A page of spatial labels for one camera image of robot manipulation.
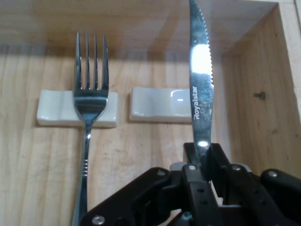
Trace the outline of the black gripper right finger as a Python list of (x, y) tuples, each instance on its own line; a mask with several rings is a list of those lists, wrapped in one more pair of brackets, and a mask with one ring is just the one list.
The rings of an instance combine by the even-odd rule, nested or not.
[(230, 163), (220, 144), (212, 143), (210, 170), (226, 226), (299, 226), (301, 180), (278, 169), (256, 175)]

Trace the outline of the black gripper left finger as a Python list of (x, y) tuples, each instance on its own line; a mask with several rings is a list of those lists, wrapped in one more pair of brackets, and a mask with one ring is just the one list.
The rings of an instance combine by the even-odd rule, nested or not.
[(224, 162), (219, 144), (211, 144), (203, 162), (193, 143), (185, 143), (187, 161), (170, 169), (154, 167), (91, 209), (81, 226), (158, 226), (173, 210), (181, 210), (171, 222), (179, 226), (224, 224), (210, 182)]

